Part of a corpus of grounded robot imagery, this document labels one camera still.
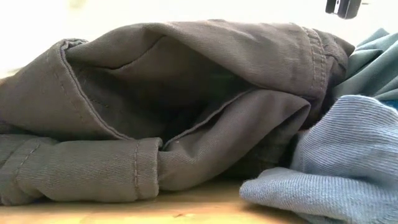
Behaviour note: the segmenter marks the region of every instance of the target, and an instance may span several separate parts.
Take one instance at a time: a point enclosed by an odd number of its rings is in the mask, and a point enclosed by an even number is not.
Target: stitching
[[[326,76],[327,76],[327,74],[326,74],[326,70],[325,70],[325,67],[326,67],[326,52],[325,52],[325,49],[322,49],[322,47],[320,47],[320,48],[321,48],[321,52],[320,53],[321,53],[321,73],[322,73],[322,80],[321,80],[322,87],[321,88],[325,88],[325,95],[326,95],[326,91],[327,91],[327,88],[328,88],[327,85],[326,85],[326,82],[327,82]]]
[[[251,91],[253,91],[254,89],[250,89],[250,90],[246,90],[243,91],[241,93],[238,93],[237,95],[233,96],[232,98],[230,98],[229,100],[225,101],[221,106],[218,107],[218,109],[214,110],[211,114],[209,114],[202,122],[194,125],[192,128],[183,131],[182,133],[178,134],[177,136],[173,137],[172,139],[168,140],[166,142],[166,144],[164,145],[163,149],[166,149],[169,144],[171,144],[171,142],[174,142],[194,131],[196,131],[197,129],[201,128],[202,126],[204,126],[205,124],[207,124],[211,119],[213,119],[216,115],[220,114],[222,110],[224,110],[228,105],[230,105],[231,103],[233,103],[234,101],[236,101],[238,98],[240,98],[241,96],[245,95],[246,93],[249,93]]]
[[[160,40],[162,40],[164,37],[166,37],[166,35],[161,35],[157,40],[155,40],[151,46],[148,47],[148,49],[143,52],[140,56],[138,56],[136,59],[132,60],[131,62],[125,63],[124,65],[121,65],[119,67],[116,68],[109,68],[109,67],[98,67],[98,68],[108,68],[108,69],[112,69],[112,70],[118,70],[118,69],[122,69],[125,66],[128,66],[136,61],[138,61],[139,59],[141,59],[143,56],[145,56],[150,50],[152,50],[159,42]]]
[[[17,167],[16,174],[15,174],[15,179],[14,179],[15,184],[18,184],[17,183],[17,178],[18,178],[19,172],[21,171],[22,166],[24,165],[26,160],[29,158],[29,156],[32,155],[33,152],[35,152],[39,147],[40,147],[40,143],[33,150],[31,150],[30,153],[28,153],[28,155],[25,156],[25,159]]]
[[[1,139],[5,139],[5,140],[9,140],[8,136],[5,135],[5,134],[2,134],[0,138],[1,138]],[[18,146],[15,147],[16,150],[9,153],[9,155],[7,156],[7,159],[4,160],[4,163],[3,163],[3,164],[0,163],[0,168],[2,168],[3,165],[7,162],[7,160],[8,160],[12,155],[14,155],[14,153],[15,153],[16,151],[18,151],[18,149],[19,149],[21,146],[23,146],[23,145],[24,145],[27,141],[29,141],[29,140],[30,140],[30,139],[23,140],[20,144],[18,144]]]
[[[105,108],[109,108],[109,105],[106,105],[106,104],[104,104],[104,103],[101,103],[101,102],[99,102],[98,100],[94,100],[94,99],[92,99],[92,98],[90,98],[90,97],[89,97],[88,99],[89,99],[90,101],[94,102],[94,103],[97,103],[97,104],[99,104],[99,105],[105,107]]]
[[[325,60],[326,60],[326,58],[325,58],[325,49],[323,49],[323,47],[322,47],[322,41],[321,41],[321,39],[320,38],[317,38],[317,36],[315,36],[314,37],[314,39],[316,40],[316,42],[317,42],[317,44],[318,44],[318,46],[319,46],[319,54],[320,54],[320,59],[321,59],[321,63],[320,63],[320,65],[321,65],[321,79],[320,79],[320,84],[321,84],[321,88],[322,87],[324,87],[325,86],[325,82],[326,82],[326,71],[325,71]]]
[[[140,145],[140,140],[137,141],[136,148],[134,150],[134,190],[137,192],[137,197],[138,199],[141,198],[141,193],[139,191],[138,187],[138,167],[137,167],[137,155],[138,155],[138,149]]]
[[[61,56],[61,59],[62,59],[62,52],[63,52],[62,47],[60,47],[59,50],[60,50],[59,55]],[[46,54],[46,62],[47,62],[47,64],[49,64],[49,53],[50,53],[50,52],[47,52],[47,54]],[[83,120],[83,117],[82,117],[81,113],[80,113],[79,110],[77,109],[76,105],[74,105],[74,104],[72,103],[72,100],[70,99],[69,95],[67,94],[67,91],[66,91],[66,89],[65,89],[65,87],[64,87],[64,85],[63,85],[63,83],[62,83],[62,81],[60,80],[58,74],[56,73],[56,71],[54,71],[53,74],[54,74],[55,78],[57,78],[58,83],[59,83],[59,85],[60,85],[60,87],[61,87],[61,89],[62,89],[62,91],[63,91],[63,94],[65,95],[65,97],[67,98],[67,100],[69,101],[69,103],[72,105],[72,107],[73,107],[75,113],[76,113],[76,114],[78,115],[78,117],[80,118],[80,121],[81,121],[83,124],[85,124],[85,122],[84,122],[84,120]]]
[[[312,69],[313,69],[313,76],[312,76],[312,82],[311,82],[311,90],[313,89],[313,84],[315,82],[315,76],[317,74],[315,74],[315,56],[314,56],[314,52],[313,52],[313,43],[312,43],[312,37],[310,36],[310,34],[308,33],[308,30],[306,28],[304,28],[305,33],[307,34],[308,37],[308,41],[310,42],[311,45],[311,54],[312,54]]]
[[[85,104],[86,106],[89,107],[89,113],[90,113],[91,115],[93,115],[93,119],[95,119],[95,120],[98,122],[98,124],[99,124],[104,130],[106,130],[108,133],[112,134],[113,137],[121,138],[121,139],[130,139],[130,138],[127,137],[126,135],[117,132],[113,127],[109,127],[108,124],[106,124],[106,123],[101,119],[101,116],[96,112],[96,110],[93,108],[93,105],[91,104],[91,102],[89,102],[89,100],[87,99],[85,93],[84,93],[83,90],[81,89],[81,86],[80,86],[78,80],[76,80],[76,76],[74,75],[73,69],[71,68],[71,66],[69,66],[69,63],[68,63],[68,62],[66,61],[66,59],[65,59],[65,51],[64,51],[62,48],[63,48],[64,46],[66,46],[66,49],[67,49],[67,47],[68,47],[69,45],[70,45],[70,43],[69,43],[67,40],[64,41],[63,45],[62,45],[62,46],[60,47],[60,49],[59,49],[59,50],[60,50],[59,56],[61,57],[62,65],[68,70],[68,74],[67,74],[68,76],[67,76],[67,78],[69,78],[70,81],[73,82],[72,85],[74,85],[74,86],[77,88],[77,93],[79,94],[79,97],[82,97],[82,98],[83,98],[83,101],[84,101],[84,104]],[[58,78],[58,81],[60,82],[61,87],[63,87],[63,86],[62,86],[62,83],[61,83],[61,81],[60,81],[60,79],[59,79],[59,77],[58,77],[58,75],[57,75],[57,78]],[[71,99],[68,97],[68,95],[67,95],[67,93],[66,93],[66,90],[64,89],[63,91],[64,91],[65,96],[68,98],[70,104],[74,107],[75,113],[79,115],[81,122],[82,122],[83,124],[85,124],[85,122],[84,122],[84,120],[83,120],[83,117],[82,117],[82,115],[81,115],[81,112],[80,112],[79,110],[77,110],[77,107],[72,103]]]

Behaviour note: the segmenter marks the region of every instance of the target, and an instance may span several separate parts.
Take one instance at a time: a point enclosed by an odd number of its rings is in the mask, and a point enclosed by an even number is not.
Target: khaki fabric
[[[0,202],[132,202],[277,165],[353,46],[295,24],[134,24],[0,84]]]

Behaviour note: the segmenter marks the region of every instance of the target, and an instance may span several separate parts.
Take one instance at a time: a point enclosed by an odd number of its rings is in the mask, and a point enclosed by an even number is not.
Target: wooden surface
[[[304,223],[292,213],[245,203],[238,190],[238,183],[213,182],[130,204],[40,203],[0,207],[0,223]]]

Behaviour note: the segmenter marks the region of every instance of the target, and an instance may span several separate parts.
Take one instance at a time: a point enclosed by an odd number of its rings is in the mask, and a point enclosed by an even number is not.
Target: seam
[[[61,58],[62,58],[62,48],[60,47],[58,50],[60,51],[59,54],[60,54],[60,56],[61,56]],[[46,54],[46,62],[47,62],[47,64],[50,65],[50,63],[49,63],[49,53],[50,53],[50,52],[47,52],[47,54]],[[73,110],[75,111],[75,113],[76,113],[76,114],[78,115],[78,117],[80,118],[80,121],[81,121],[83,124],[85,124],[85,122],[84,122],[84,120],[83,120],[83,116],[81,115],[81,113],[80,113],[79,110],[77,109],[76,105],[72,102],[72,100],[70,99],[69,95],[67,94],[67,91],[66,91],[66,89],[65,89],[65,87],[64,87],[64,85],[63,85],[61,79],[59,78],[58,73],[54,70],[53,74],[54,74],[55,78],[58,80],[58,83],[59,83],[59,85],[60,85],[60,87],[61,87],[61,89],[62,89],[63,94],[64,94],[65,97],[68,99],[68,102],[72,105]]]
[[[40,143],[39,143],[33,150],[31,150],[30,153],[28,153],[28,155],[25,156],[25,159],[24,159],[24,160],[19,164],[19,166],[17,167],[16,173],[15,173],[15,177],[14,177],[14,183],[15,183],[16,185],[18,185],[17,178],[18,178],[19,172],[21,171],[22,166],[23,166],[23,165],[25,164],[25,162],[28,160],[28,158],[30,157],[30,155],[32,155],[33,152],[35,152],[39,147],[40,147]]]
[[[6,139],[7,140],[7,136],[5,135],[5,134],[2,134],[1,135],[1,137],[0,137],[0,139]],[[26,140],[23,140],[20,144],[18,144],[18,146],[16,147],[16,150],[15,151],[13,151],[13,152],[10,152],[10,154],[7,156],[7,159],[4,161],[4,163],[3,164],[1,164],[0,163],[0,169],[5,165],[5,163],[7,162],[7,160],[9,160],[9,158],[15,153],[15,152],[17,152],[18,151],[18,149],[21,147],[21,146],[23,146],[27,141],[29,141],[30,139],[26,139]]]
[[[322,41],[320,38],[317,38],[317,44],[319,46],[319,50],[320,50],[319,54],[321,57],[321,90],[323,90],[322,88],[325,88],[325,91],[326,91],[326,89],[327,89],[327,86],[325,86],[326,76],[327,76],[326,71],[325,71],[326,52],[325,52],[325,49],[322,47]]]
[[[328,82],[330,80],[330,76],[332,76],[333,74],[332,73],[329,73],[329,75],[326,74],[326,52],[325,52],[325,50],[323,50],[323,53],[322,53],[322,47],[320,47],[320,48],[321,48],[321,72],[322,72],[322,87],[321,88],[325,88],[325,90],[324,90],[325,93],[324,93],[324,96],[322,99],[322,102],[323,102],[323,100],[326,97],[326,92],[328,89],[326,82]]]
[[[305,33],[307,34],[308,37],[308,41],[310,42],[311,45],[311,55],[312,55],[312,70],[313,70],[313,75],[312,75],[312,81],[311,81],[311,87],[310,89],[313,90],[313,84],[315,82],[315,55],[313,52],[313,43],[312,43],[312,37],[310,36],[310,34],[308,33],[308,30],[306,28],[304,28]]]
[[[94,103],[97,103],[97,104],[99,104],[99,105],[105,107],[105,108],[109,108],[109,105],[106,105],[106,104],[104,104],[104,103],[101,103],[101,102],[99,102],[98,100],[94,100],[94,99],[92,99],[92,98],[90,98],[90,97],[88,97],[88,99],[89,99],[90,101],[94,102]]]
[[[235,102],[238,98],[240,98],[241,96],[245,95],[246,93],[252,92],[254,89],[251,88],[249,90],[243,91],[241,93],[236,94],[235,96],[233,96],[232,98],[230,98],[229,100],[225,101],[221,106],[218,107],[218,109],[214,110],[211,114],[209,114],[202,122],[194,125],[192,128],[189,128],[185,131],[183,131],[182,133],[176,135],[175,137],[173,137],[172,139],[168,140],[166,142],[166,144],[164,145],[163,149],[166,149],[167,146],[169,146],[169,144],[171,144],[171,142],[174,142],[194,131],[196,131],[197,129],[203,127],[205,124],[207,124],[211,119],[213,119],[216,115],[220,114],[227,106],[229,106],[231,103]]]
[[[137,161],[139,146],[140,146],[140,140],[137,141],[136,148],[134,150],[134,165],[133,165],[134,167],[133,167],[133,169],[134,169],[134,190],[137,193],[137,198],[141,199],[141,193],[140,193],[139,186],[138,186],[138,161]]]
[[[325,53],[326,57],[333,57],[335,59],[335,61],[337,62],[337,64],[344,70],[347,70],[346,66],[342,63],[340,63],[340,61],[338,60],[338,57],[336,57],[335,55],[333,55],[332,53]]]
[[[58,50],[60,51],[60,52],[58,53],[58,55],[59,55],[60,58],[61,58],[62,65],[63,65],[63,66],[67,69],[67,71],[68,71],[68,74],[67,74],[68,76],[67,76],[67,78],[69,78],[69,79],[71,80],[71,82],[72,82],[72,85],[74,85],[74,86],[76,87],[76,89],[77,89],[76,92],[78,93],[78,96],[81,97],[81,98],[83,99],[84,104],[88,107],[90,115],[92,115],[92,118],[98,122],[99,126],[101,126],[107,133],[111,134],[113,137],[116,137],[116,138],[118,138],[118,139],[130,139],[130,138],[129,138],[128,136],[126,136],[125,134],[119,133],[119,132],[118,132],[117,130],[115,130],[113,127],[109,127],[109,125],[108,125],[106,122],[104,122],[104,121],[102,120],[101,116],[100,116],[100,115],[96,112],[96,110],[93,108],[93,105],[92,105],[91,102],[87,99],[87,97],[85,96],[84,91],[81,89],[81,86],[80,86],[80,84],[79,84],[79,81],[76,80],[76,76],[74,75],[74,72],[73,72],[71,66],[69,65],[69,63],[68,63],[68,62],[66,61],[66,59],[65,59],[65,51],[63,50],[63,48],[65,47],[65,48],[67,49],[68,46],[69,46],[69,43],[68,43],[67,40],[65,40],[65,41],[63,42],[63,44],[61,45],[61,47],[58,49]],[[74,107],[75,112],[80,116],[81,122],[82,122],[83,124],[85,124],[85,123],[84,123],[84,120],[83,120],[83,117],[82,117],[82,115],[81,115],[81,113],[80,113],[80,111],[78,111],[78,110],[77,110],[77,107],[72,103],[72,101],[71,101],[70,97],[68,97],[68,95],[67,95],[65,89],[64,89],[64,94],[65,94],[65,96],[68,98],[68,100],[69,100],[69,102],[71,103],[71,105]]]
[[[140,60],[143,56],[145,56],[146,54],[148,54],[149,51],[151,51],[159,42],[160,40],[162,40],[164,37],[166,37],[166,35],[161,35],[160,37],[158,37],[153,43],[152,45],[150,45],[148,47],[148,49],[146,51],[144,51],[140,56],[138,56],[136,59],[132,60],[131,62],[125,63],[124,65],[121,65],[119,67],[116,68],[109,68],[109,67],[98,67],[98,68],[107,68],[107,69],[111,69],[111,70],[119,70],[119,69],[123,69],[123,67],[126,67],[138,60]]]

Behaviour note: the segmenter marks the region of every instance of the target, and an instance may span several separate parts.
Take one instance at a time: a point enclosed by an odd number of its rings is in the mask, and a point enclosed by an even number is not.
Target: white background
[[[367,0],[357,18],[325,13],[326,0],[3,0],[0,3],[0,76],[23,67],[56,41],[93,40],[119,26],[151,21],[227,19],[295,22],[332,32],[352,44],[377,28],[398,31],[397,0]]]

